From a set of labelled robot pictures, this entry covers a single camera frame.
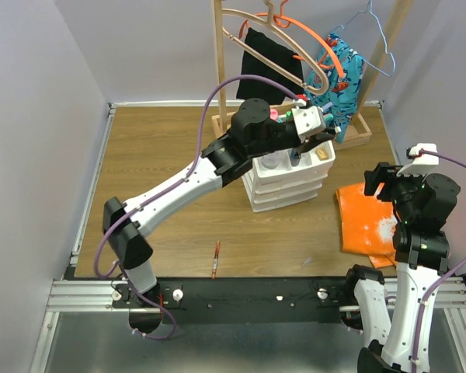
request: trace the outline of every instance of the gray wall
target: gray wall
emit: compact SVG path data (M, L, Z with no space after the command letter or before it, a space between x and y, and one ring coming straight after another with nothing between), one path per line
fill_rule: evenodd
M443 0L384 103L388 133L404 162L406 147L435 142L466 161L466 0ZM461 185L447 222L450 265L466 255L466 171L441 161L436 169Z
M439 1L414 3L395 42L399 69L416 46ZM375 12L383 24L394 2L374 1ZM109 101L206 99L216 86L211 0L56 0L56 3ZM293 0L285 6L285 13L324 36L358 10L365 9L366 4L367 0ZM261 0L226 0L224 7L265 11ZM238 17L224 17L227 30L234 34L241 22ZM286 31L313 55L320 49L314 38L296 26ZM340 33L370 58L379 35L372 17L360 16L351 29ZM242 50L227 40L224 47L227 76L238 75ZM383 99L393 81L381 76L369 99ZM235 87L229 88L229 99L235 98Z
M0 2L0 372L29 371L105 109L54 2Z

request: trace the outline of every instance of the black cloth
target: black cloth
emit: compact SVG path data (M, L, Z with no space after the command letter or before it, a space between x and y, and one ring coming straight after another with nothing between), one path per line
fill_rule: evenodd
M284 68L304 81L304 76L302 75L302 63L300 60L294 58L295 53L290 49L283 45L279 45L263 33L255 31L252 28L249 28L249 32L245 37L245 44L249 45L264 57L270 59L281 68ZM304 89L302 87L274 71L267 64L259 61L247 51L243 52L242 74L261 75L284 85L290 91L298 95L304 93ZM264 99L269 105L277 105L283 102L285 94L271 85L249 79L240 81L238 91L236 92L236 98Z

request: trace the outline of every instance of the wooden tabletop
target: wooden tabletop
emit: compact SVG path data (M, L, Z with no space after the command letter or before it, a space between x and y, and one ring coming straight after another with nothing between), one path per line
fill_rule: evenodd
M119 107L113 121L82 243L77 277L93 277L92 261L102 238L103 204L135 197L173 176L193 160L201 108ZM202 148L214 140L208 112ZM148 238L158 276L210 276L216 241L221 241L218 277L345 275L366 256L342 253L335 191L363 182L378 162L393 162L376 107L362 112L373 132L367 145L338 150L319 195L289 207L254 213L241 180L209 193L164 221ZM312 258L305 267L301 264ZM116 259L109 245L100 268ZM395 274L391 267L385 274Z

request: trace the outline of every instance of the blue patterned cloth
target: blue patterned cloth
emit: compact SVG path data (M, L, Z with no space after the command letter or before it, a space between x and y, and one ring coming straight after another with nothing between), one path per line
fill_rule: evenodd
M330 125L342 128L342 132L336 137L338 142L342 142L350 119L352 119L352 115L357 111L357 93L359 92L360 81L363 77L364 59L354 49L349 47L345 41L340 39L336 33L330 33L326 39L326 43L332 47L339 58L345 77L340 78L339 73L334 67L327 69L322 67L322 70L328 76L328 91L321 96L315 96L306 91L305 95L316 106L323 106L330 101L333 103L333 106L329 109L334 118ZM329 55L326 56L324 61L320 61L324 53L325 48L322 48L318 54L318 61L326 66L332 66L333 61ZM321 80L314 71L309 75L307 83L316 88L321 87Z

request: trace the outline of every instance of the orange pen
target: orange pen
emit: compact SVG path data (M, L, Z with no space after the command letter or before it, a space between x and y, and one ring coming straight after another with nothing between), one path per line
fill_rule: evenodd
M219 257L220 248L221 248L221 243L217 241L216 242L216 253L214 254L214 262L212 263L212 279L216 278L217 258Z

